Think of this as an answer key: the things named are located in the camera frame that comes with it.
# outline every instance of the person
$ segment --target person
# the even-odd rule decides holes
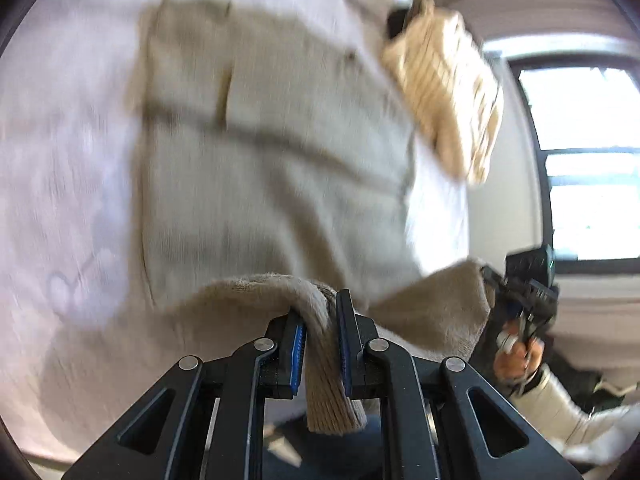
[[[518,325],[504,329],[516,335]],[[585,480],[640,478],[640,404],[587,415],[576,406],[558,378],[542,362],[544,344],[533,338],[517,342],[494,359],[496,378],[516,387],[510,401],[567,460],[590,465]]]

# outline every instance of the bed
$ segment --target bed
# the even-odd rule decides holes
[[[140,316],[152,316],[145,280],[127,256],[136,236],[130,164],[141,119],[125,95],[139,15],[156,1],[37,0],[0,57],[0,413],[32,456],[70,463],[90,444],[65,424],[72,407],[43,399],[50,346],[61,332],[84,345],[89,361],[115,355],[126,373],[138,368],[123,380],[138,381],[141,391],[158,375],[145,370],[144,342],[160,337],[152,322],[117,352],[100,338],[100,324],[123,304],[140,304]],[[232,1],[297,16],[318,36],[355,50],[381,85],[392,84],[377,53],[388,10],[407,0]],[[419,137],[414,157],[406,239],[428,274],[468,255],[466,193]],[[83,315],[78,305],[88,302],[100,316]],[[154,348],[167,362],[179,352],[169,343]],[[116,384],[92,388],[90,374],[79,373],[67,386],[82,388],[84,409],[96,419],[79,433],[97,436],[133,399],[118,398]],[[277,419],[277,407],[271,412]]]

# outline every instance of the beige knit fabric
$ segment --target beige knit fabric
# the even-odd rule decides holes
[[[279,274],[215,280],[177,305],[175,313],[193,317],[198,311],[215,309],[219,322],[231,329],[239,312],[278,316],[289,308],[302,316],[308,330],[304,362],[309,430],[325,434],[360,430],[366,424],[362,402],[345,396],[340,378],[335,291],[330,286]],[[454,354],[469,358],[489,305],[479,265],[467,261],[436,272],[365,311],[376,321],[381,337],[412,355],[441,361]]]
[[[382,53],[445,170],[482,184],[500,128],[502,87],[457,12],[426,0]]]

